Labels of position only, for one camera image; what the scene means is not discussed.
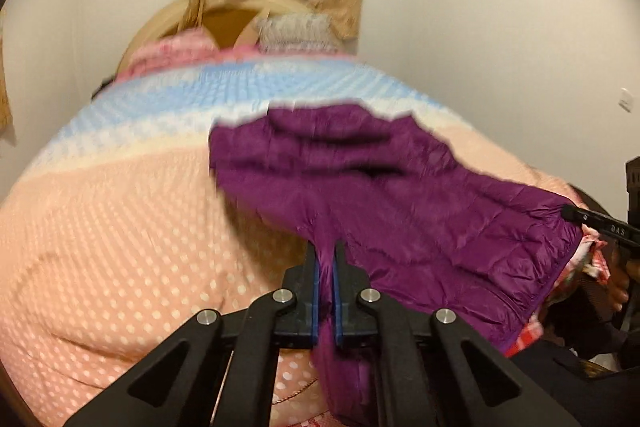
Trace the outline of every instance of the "pink pillow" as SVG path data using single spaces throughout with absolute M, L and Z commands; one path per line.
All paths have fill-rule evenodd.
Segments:
M 216 41 L 204 28 L 185 30 L 137 49 L 131 55 L 129 66 L 118 75 L 116 82 L 213 60 L 218 53 Z

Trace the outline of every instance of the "pillow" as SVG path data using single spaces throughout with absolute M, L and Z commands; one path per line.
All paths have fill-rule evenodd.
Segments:
M 170 68 L 214 60 L 218 54 L 216 41 L 206 29 L 185 30 L 137 49 L 131 55 L 127 69 L 118 75 L 116 83 Z
M 263 52 L 338 51 L 328 15 L 292 13 L 257 21 Z

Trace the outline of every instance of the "bed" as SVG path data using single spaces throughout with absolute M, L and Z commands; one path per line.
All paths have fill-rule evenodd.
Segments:
M 243 309 L 300 263 L 300 238 L 216 191 L 215 121 L 356 100 L 381 116 L 412 113 L 470 168 L 580 201 L 563 180 L 352 55 L 236 48 L 176 59 L 170 50 L 132 63 L 177 32 L 185 2 L 140 30 L 116 82 L 60 130 L 0 208 L 0 359 L 24 402 L 8 382 L 5 394 L 30 425 L 61 426 L 200 309 Z M 247 0 L 204 19 L 234 40 L 257 14 L 306 11 L 296 0 Z M 302 422 L 338 425 L 308 353 L 283 351 L 271 426 Z

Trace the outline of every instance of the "metal bolt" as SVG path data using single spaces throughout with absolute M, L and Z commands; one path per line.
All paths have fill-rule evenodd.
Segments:
M 293 298 L 293 293 L 286 288 L 280 288 L 273 292 L 273 300 L 276 302 L 280 302 L 280 304 L 284 304 L 285 302 L 289 302 Z
M 455 311 L 443 308 L 436 312 L 436 318 L 443 324 L 451 324 L 455 322 L 457 317 Z
M 209 326 L 218 320 L 218 314 L 213 310 L 202 310 L 198 313 L 196 320 L 203 326 Z
M 366 288 L 360 292 L 360 298 L 365 302 L 378 302 L 380 300 L 380 292 L 373 288 Z

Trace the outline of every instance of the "gray pillow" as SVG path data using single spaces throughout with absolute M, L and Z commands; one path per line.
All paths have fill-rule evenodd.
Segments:
M 258 45 L 264 52 L 338 51 L 328 15 L 291 13 L 256 21 L 260 31 Z

